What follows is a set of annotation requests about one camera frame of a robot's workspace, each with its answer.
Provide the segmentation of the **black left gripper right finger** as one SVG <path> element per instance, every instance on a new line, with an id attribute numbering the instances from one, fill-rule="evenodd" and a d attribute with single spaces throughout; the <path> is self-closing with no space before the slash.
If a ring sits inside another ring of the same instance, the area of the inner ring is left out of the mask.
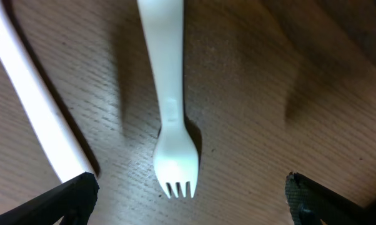
<path id="1" fill-rule="evenodd" d="M 300 173 L 286 177 L 285 196 L 295 225 L 376 224 L 376 201 L 361 207 Z"/>

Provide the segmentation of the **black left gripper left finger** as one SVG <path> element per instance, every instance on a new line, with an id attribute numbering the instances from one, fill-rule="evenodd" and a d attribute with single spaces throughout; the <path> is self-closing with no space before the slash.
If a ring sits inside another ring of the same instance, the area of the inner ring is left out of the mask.
<path id="1" fill-rule="evenodd" d="M 95 175 L 84 172 L 71 180 L 0 215 L 0 225 L 86 225 L 96 202 L 99 185 Z"/>

